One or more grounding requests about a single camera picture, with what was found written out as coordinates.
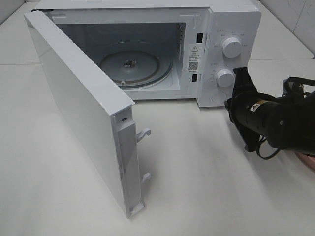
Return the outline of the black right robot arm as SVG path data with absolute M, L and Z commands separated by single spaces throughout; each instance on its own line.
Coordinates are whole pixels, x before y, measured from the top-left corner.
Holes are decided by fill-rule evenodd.
M 315 94 L 304 86 L 314 86 L 311 79 L 289 77 L 283 81 L 283 94 L 273 97 L 257 91 L 247 67 L 233 70 L 232 97 L 225 107 L 230 121 L 245 142 L 245 150 L 260 155 L 267 141 L 280 150 L 315 155 Z

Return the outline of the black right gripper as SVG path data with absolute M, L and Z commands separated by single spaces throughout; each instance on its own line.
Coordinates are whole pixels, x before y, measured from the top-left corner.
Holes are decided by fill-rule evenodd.
M 236 68 L 232 98 L 228 100 L 230 121 L 235 125 L 245 142 L 245 150 L 254 152 L 258 148 L 260 135 L 278 137 L 278 101 L 257 89 L 248 68 Z

